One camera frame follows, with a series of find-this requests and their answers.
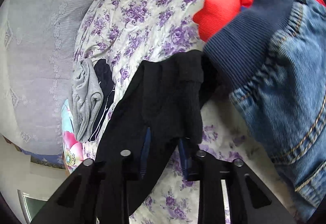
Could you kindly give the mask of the black pants with smiley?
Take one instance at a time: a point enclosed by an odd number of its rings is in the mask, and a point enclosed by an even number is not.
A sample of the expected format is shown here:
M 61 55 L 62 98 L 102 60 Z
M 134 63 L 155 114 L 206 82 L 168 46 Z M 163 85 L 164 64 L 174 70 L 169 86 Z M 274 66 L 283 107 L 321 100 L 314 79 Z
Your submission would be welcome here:
M 179 139 L 202 142 L 200 110 L 217 89 L 215 75 L 209 58 L 198 50 L 160 62 L 143 61 L 116 105 L 102 137 L 133 135 L 150 128 L 147 176 L 152 189 Z

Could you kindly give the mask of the teal pink floral quilt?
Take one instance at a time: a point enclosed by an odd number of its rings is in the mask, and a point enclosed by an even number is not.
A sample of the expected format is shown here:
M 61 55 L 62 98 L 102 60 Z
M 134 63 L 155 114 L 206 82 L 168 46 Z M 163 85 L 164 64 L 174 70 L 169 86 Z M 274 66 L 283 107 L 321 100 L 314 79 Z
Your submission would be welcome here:
M 84 160 L 82 144 L 74 135 L 73 117 L 68 100 L 65 100 L 61 108 L 61 130 L 63 138 L 63 160 L 68 172 L 71 174 Z

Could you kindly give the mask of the window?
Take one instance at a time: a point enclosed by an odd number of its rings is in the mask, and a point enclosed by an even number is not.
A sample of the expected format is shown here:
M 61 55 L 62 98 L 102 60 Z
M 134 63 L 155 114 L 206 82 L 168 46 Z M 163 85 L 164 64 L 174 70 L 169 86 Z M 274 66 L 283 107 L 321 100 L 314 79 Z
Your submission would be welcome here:
M 17 190 L 18 199 L 26 223 L 31 223 L 40 209 L 49 199 L 49 195 L 36 190 Z

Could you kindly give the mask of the folded grey garment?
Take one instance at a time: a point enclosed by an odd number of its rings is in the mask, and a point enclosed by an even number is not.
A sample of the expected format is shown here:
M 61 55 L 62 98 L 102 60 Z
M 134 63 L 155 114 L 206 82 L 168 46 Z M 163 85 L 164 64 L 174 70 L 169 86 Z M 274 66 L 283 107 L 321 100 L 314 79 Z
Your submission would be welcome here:
M 74 66 L 68 95 L 74 134 L 78 142 L 85 143 L 91 138 L 103 98 L 92 60 L 86 58 L 79 61 Z

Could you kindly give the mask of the folded dark navy garment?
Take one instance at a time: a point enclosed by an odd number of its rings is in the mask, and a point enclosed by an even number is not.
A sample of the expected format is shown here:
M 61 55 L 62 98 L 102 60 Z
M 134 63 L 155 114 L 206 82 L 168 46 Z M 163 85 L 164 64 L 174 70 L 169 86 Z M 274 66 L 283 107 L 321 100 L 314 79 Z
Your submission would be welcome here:
M 105 121 L 105 117 L 107 116 L 107 113 L 109 111 L 109 108 L 113 103 L 116 87 L 112 79 L 112 72 L 110 70 L 110 66 L 109 64 L 107 64 L 104 58 L 97 61 L 94 69 L 98 78 L 99 86 L 101 87 L 103 93 L 103 102 L 93 124 L 92 134 L 89 138 L 89 142 L 95 141 L 100 132 L 103 122 Z

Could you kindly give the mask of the blue denim jacket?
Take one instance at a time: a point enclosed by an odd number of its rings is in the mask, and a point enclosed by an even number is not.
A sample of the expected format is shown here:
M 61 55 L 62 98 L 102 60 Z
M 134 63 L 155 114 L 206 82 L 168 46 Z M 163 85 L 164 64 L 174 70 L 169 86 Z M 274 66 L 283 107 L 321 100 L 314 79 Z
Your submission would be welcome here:
M 325 7 L 254 0 L 203 50 L 308 221 L 325 198 Z

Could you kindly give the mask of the purple floral bed sheet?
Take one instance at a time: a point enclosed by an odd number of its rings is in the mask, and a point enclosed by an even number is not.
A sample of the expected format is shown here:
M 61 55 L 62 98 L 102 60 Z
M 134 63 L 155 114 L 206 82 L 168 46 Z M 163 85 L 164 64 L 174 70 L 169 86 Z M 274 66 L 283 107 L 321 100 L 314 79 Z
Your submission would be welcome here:
M 78 30 L 75 60 L 104 58 L 116 85 L 114 101 L 122 99 L 139 64 L 201 50 L 193 15 L 204 0 L 94 0 Z M 226 161 L 241 158 L 276 195 L 290 214 L 297 210 L 285 183 L 263 147 L 249 134 L 245 121 L 227 97 L 216 96 L 201 110 L 200 148 Z

